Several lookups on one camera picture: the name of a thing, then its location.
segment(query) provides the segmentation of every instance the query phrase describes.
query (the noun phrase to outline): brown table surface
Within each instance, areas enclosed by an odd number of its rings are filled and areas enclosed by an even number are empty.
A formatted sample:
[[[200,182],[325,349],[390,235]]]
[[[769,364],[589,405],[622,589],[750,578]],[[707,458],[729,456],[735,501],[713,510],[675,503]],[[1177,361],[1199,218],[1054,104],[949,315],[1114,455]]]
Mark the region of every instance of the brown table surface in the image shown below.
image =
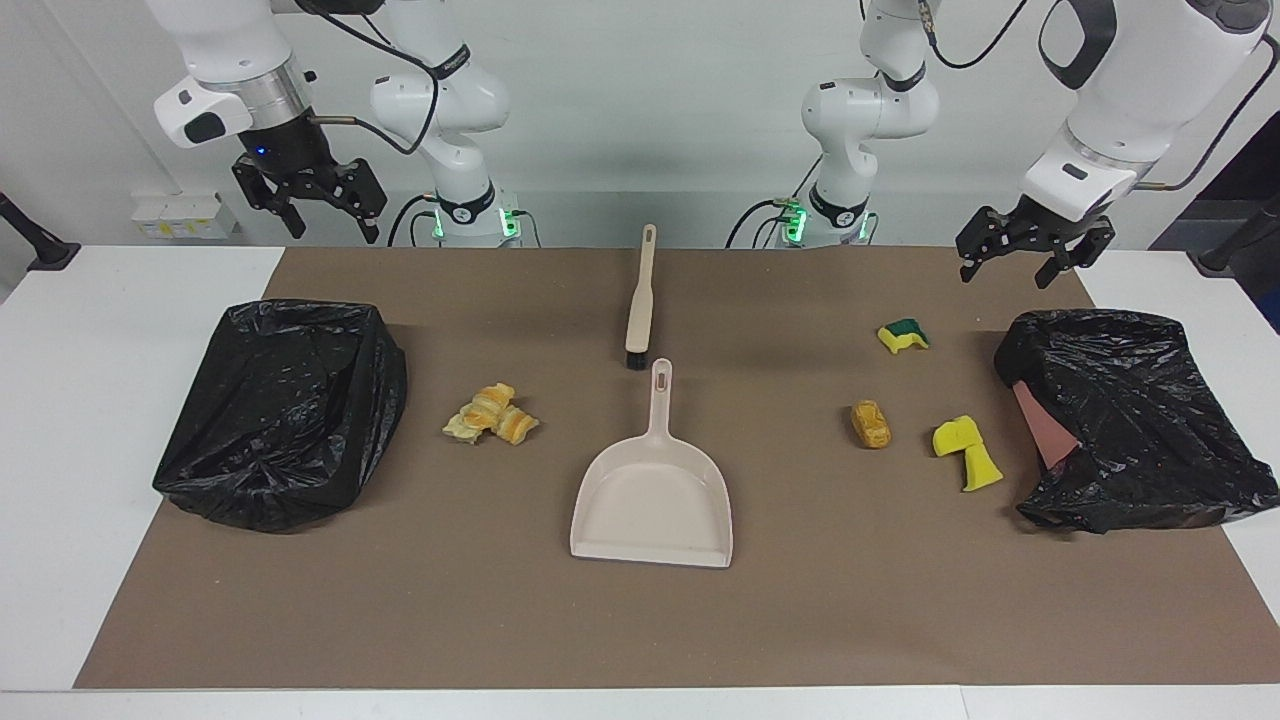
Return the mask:
[[[268,297],[376,304],[404,419],[349,510],[301,532],[165,503],[81,688],[595,688],[1280,682],[1280,632],[1220,529],[1038,532],[1036,448],[991,356],[1019,313],[1088,306],[1042,258],[973,284],[945,249],[659,251],[672,429],[723,470],[728,570],[576,560],[579,480],[646,421],[623,368],[636,254],[291,249]],[[914,316],[933,347],[891,356]],[[520,447],[440,425],[504,380]],[[849,406],[893,429],[860,448]],[[932,429],[973,415],[1006,479],[963,495]],[[138,478],[138,482],[148,482]]]

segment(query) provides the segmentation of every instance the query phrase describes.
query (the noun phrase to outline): black plastic bag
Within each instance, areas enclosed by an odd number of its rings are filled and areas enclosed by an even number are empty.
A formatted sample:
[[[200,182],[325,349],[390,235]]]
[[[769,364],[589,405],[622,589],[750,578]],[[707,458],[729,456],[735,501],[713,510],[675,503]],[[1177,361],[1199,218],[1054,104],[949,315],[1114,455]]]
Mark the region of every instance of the black plastic bag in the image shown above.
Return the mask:
[[[1120,310],[1025,313],[996,351],[1079,441],[1018,510],[1042,527],[1199,528],[1280,505],[1271,468],[1231,427],[1180,323]]]
[[[152,487],[215,523],[287,530],[356,501],[404,410],[372,305],[264,300],[214,331]]]

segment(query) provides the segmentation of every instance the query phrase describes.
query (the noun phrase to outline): tabletop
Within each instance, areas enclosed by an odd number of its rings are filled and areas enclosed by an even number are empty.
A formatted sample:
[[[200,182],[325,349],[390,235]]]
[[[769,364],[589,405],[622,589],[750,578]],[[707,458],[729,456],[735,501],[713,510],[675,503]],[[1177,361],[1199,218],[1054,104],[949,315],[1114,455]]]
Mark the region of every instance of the tabletop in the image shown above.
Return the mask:
[[[282,252],[86,247],[0,305],[0,716],[1254,717],[1280,702],[1280,685],[70,692],[160,502],[134,479],[152,474],[221,310],[261,297]],[[1280,337],[1231,281],[1158,252],[1108,252],[1080,275],[1098,306],[1180,320],[1249,448],[1280,462]],[[1226,533],[1276,615],[1280,515]]]

